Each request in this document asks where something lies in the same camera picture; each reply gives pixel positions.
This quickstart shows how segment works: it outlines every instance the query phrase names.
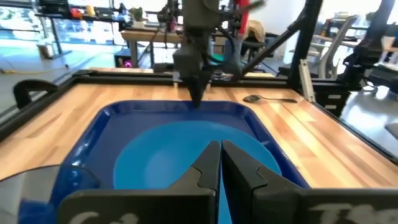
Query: wooden tabletop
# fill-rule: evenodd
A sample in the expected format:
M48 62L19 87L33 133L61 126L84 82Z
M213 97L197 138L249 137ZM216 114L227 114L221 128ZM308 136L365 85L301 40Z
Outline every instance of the wooden tabletop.
M321 35L314 35L314 37L319 38L321 40L333 42L333 38L330 37L324 37ZM345 46L345 47L356 47L359 44L359 42L350 42L350 41L343 41L340 45Z
M164 42L165 35L164 32L159 31L156 36L155 32L146 32L146 31L136 31L136 30L124 30L120 32L124 40L128 41L153 41L153 42ZM181 42L180 36L174 32L167 33L167 42L178 44Z
M89 68L89 70L96 70L99 72L109 72L109 74L114 73L115 75L117 75L119 73L134 75L132 72L151 74L154 72L154 70L150 69L150 68L98 68L98 67L91 67L91 68ZM246 74L246 77L275 77L275 75L273 75L271 73L249 72Z
M295 98L298 103L261 100L249 94ZM59 164L102 107L121 100L189 100L171 86L75 86L35 119L0 143L0 179L33 167ZM292 90L218 88L204 100L229 100L252 109L312 187L397 187L398 167Z

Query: office chair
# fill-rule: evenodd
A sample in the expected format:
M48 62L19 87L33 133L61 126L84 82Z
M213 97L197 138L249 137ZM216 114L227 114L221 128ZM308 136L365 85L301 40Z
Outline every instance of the office chair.
M337 67L333 65L333 57L336 54L338 47L343 42L347 31L351 28L359 16L349 16L344 24L337 32L335 38L331 42L328 51L319 62L308 62L308 69L310 70L312 78L332 78L337 77ZM281 75L289 75L291 63L279 67Z

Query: window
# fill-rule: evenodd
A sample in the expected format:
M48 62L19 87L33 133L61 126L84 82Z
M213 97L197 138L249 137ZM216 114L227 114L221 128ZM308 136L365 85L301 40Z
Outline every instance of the window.
M98 21L70 21L57 19L55 25L61 42L73 44L113 44L112 25Z
M0 38L39 40L42 26L31 9L0 7Z
M160 11L166 5L167 0L114 0L114 6L119 7L123 3L127 9L132 7L142 7L145 11Z
M68 0L68 2L76 6L111 7L109 0Z

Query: light blue plate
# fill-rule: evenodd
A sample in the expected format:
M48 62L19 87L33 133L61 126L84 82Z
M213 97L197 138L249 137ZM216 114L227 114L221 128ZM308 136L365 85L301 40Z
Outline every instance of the light blue plate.
M114 166L114 188L165 189L180 178L210 141L225 139L281 175L272 154L252 136L214 122L181 121L150 129L128 143ZM222 182L219 223L231 223Z

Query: black clamp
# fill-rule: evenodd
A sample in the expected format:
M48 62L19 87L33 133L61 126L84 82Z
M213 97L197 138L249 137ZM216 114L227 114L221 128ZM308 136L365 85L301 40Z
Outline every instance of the black clamp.
M22 109L32 102L30 93L33 91L58 91L58 85L44 80L24 80L14 85L14 98L18 109Z
M216 224L220 172L233 224L398 219L398 190L301 189L233 143L222 141L220 149L214 141L169 188L78 191L61 203L58 222Z

